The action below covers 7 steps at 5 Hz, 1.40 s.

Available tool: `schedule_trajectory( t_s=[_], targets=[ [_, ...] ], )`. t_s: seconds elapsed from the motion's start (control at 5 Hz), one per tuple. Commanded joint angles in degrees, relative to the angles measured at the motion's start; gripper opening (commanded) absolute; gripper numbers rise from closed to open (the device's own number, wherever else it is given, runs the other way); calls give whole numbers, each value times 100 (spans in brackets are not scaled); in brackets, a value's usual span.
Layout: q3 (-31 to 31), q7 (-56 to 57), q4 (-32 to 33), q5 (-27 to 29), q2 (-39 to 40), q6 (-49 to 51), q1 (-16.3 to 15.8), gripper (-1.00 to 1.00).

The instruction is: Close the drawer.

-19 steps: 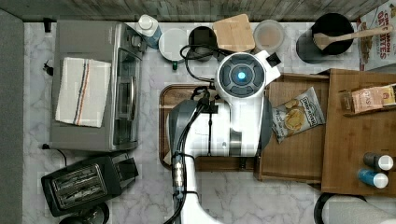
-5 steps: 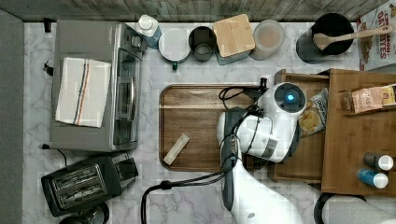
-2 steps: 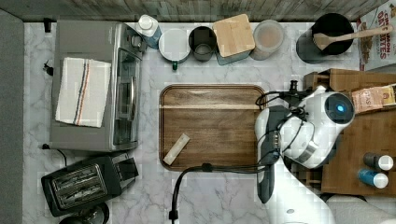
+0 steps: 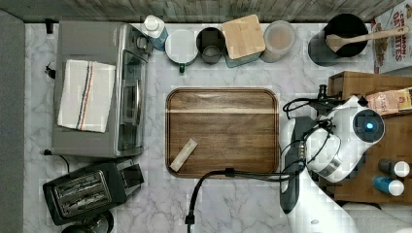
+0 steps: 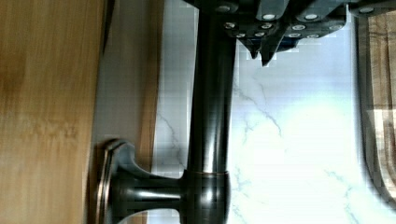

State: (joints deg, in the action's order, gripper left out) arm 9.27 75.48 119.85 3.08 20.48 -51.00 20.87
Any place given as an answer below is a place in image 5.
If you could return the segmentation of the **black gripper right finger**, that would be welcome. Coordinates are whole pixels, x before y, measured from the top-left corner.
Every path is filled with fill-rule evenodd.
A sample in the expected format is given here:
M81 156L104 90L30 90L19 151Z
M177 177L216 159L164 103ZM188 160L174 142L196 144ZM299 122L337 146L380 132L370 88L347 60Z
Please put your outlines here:
M261 0L260 16L276 13L275 25L261 40L262 65L267 65L281 48L292 49L303 38L320 38L344 27L346 0Z

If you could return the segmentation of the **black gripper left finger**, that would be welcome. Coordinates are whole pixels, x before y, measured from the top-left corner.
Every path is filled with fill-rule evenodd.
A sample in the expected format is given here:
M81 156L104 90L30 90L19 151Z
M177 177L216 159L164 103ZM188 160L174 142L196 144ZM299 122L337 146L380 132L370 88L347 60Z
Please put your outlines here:
M255 59L271 60L287 26L287 0L214 0L218 39L239 39Z

